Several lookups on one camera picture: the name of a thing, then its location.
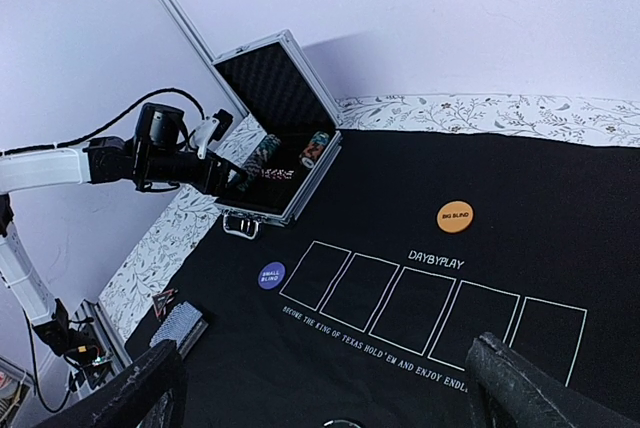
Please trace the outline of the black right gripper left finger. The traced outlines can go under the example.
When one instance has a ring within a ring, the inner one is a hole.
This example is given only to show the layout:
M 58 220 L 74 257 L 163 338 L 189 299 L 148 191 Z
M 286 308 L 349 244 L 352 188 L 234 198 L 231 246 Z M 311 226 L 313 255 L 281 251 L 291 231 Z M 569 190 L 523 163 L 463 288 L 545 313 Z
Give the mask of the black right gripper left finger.
M 41 427 L 181 427 L 186 410 L 186 368 L 176 342 L 147 350 L 107 385 Z

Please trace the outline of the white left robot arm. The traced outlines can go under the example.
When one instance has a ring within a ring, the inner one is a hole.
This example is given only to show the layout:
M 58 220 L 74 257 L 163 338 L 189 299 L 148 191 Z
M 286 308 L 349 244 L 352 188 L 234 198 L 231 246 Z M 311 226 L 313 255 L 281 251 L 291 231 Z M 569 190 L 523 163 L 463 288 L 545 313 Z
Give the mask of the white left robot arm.
M 134 98 L 1 102 L 1 146 L 68 141 L 106 124 Z M 174 193 L 135 190 L 130 181 L 70 184 L 11 196 L 20 239 L 43 281 L 65 306 L 97 301 L 147 311 L 152 291 L 181 267 L 212 225 L 212 215 L 183 213 Z

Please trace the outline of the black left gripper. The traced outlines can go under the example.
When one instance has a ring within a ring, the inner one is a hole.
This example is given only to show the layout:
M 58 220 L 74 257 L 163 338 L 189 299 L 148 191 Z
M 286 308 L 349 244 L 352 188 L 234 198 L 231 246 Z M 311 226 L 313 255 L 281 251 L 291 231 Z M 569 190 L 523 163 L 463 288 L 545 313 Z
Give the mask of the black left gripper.
M 250 173 L 235 171 L 235 165 L 207 149 L 203 157 L 187 144 L 194 139 L 187 132 L 180 109 L 146 103 L 134 135 L 95 138 L 83 149 L 89 161 L 89 182 L 101 184 L 130 180 L 139 192 L 164 191 L 188 184 L 202 194 L 240 197 L 250 184 Z

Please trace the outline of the blue patterned card deck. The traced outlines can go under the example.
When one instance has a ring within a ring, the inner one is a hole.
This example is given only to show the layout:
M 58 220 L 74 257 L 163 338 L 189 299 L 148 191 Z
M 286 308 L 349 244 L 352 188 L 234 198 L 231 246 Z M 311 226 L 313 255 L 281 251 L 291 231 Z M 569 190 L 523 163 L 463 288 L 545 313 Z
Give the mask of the blue patterned card deck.
M 209 323 L 203 313 L 189 302 L 176 305 L 152 336 L 149 347 L 163 341 L 174 341 L 182 358 L 194 347 Z

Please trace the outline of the purple small blind button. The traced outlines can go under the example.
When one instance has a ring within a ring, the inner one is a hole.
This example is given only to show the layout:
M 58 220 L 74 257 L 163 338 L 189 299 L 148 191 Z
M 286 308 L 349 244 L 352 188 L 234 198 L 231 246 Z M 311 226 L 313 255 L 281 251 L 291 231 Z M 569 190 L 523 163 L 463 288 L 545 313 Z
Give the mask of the purple small blind button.
M 286 277 L 286 267 L 283 263 L 274 261 L 266 264 L 258 276 L 261 289 L 272 290 L 278 287 Z

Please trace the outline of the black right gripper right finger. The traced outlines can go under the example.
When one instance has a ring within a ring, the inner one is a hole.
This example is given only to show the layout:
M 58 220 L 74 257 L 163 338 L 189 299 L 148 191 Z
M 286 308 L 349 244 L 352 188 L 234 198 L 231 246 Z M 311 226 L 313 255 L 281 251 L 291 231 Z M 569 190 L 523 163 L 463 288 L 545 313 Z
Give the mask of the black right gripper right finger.
M 635 422 L 551 378 L 490 332 L 466 360 L 473 427 L 633 427 Z

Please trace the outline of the orange big blind button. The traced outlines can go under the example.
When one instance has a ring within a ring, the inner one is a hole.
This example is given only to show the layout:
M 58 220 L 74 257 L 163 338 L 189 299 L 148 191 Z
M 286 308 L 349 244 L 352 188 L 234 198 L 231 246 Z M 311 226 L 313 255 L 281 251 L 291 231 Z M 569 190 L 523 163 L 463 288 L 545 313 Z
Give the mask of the orange big blind button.
M 474 209 L 466 201 L 455 200 L 444 204 L 436 215 L 440 230 L 448 234 L 458 234 L 470 227 L 474 219 Z

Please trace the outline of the clear dealer button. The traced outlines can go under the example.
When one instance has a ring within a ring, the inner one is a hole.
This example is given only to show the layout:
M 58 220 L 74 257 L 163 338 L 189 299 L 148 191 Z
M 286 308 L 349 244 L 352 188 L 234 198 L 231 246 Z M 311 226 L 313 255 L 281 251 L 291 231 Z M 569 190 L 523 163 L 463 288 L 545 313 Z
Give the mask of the clear dealer button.
M 348 418 L 334 418 L 325 421 L 322 424 L 323 428 L 365 428 L 365 425 L 357 420 Z

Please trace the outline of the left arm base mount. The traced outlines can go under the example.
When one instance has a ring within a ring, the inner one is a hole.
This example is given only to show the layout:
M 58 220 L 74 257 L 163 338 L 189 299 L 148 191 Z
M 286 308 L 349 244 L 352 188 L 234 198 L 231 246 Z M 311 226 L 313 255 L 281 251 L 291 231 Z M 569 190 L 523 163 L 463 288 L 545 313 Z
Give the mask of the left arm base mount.
M 40 341 L 80 375 L 79 388 L 86 384 L 93 392 L 116 375 L 116 349 L 96 303 L 84 300 L 70 315 L 55 298 L 52 314 L 32 328 Z

